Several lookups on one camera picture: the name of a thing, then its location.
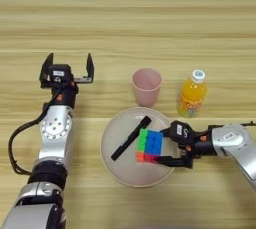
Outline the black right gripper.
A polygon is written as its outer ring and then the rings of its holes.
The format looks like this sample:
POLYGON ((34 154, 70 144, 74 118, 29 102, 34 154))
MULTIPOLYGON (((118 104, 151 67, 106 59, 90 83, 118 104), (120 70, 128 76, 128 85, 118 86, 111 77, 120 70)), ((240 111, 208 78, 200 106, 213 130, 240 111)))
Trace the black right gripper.
POLYGON ((170 127, 160 131, 168 133, 168 137, 177 143, 180 156, 159 156, 155 159, 158 164, 167 167, 185 167, 192 169, 193 161, 201 156, 214 154, 212 143, 212 131, 194 131, 188 124, 172 124, 170 127))

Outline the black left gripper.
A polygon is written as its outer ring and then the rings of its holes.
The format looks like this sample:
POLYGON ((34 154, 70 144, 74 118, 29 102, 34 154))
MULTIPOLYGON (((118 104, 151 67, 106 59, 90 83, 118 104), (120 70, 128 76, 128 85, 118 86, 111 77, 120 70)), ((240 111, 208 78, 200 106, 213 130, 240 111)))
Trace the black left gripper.
POLYGON ((79 84, 91 84, 94 80, 94 64, 90 53, 87 56, 86 70, 87 77, 75 78, 73 75, 69 77, 55 77, 48 80, 49 69, 53 64, 54 55, 50 53, 45 59, 39 80, 41 81, 42 88, 50 88, 52 97, 45 106, 68 106, 70 108, 75 107, 76 95, 79 93, 79 84))

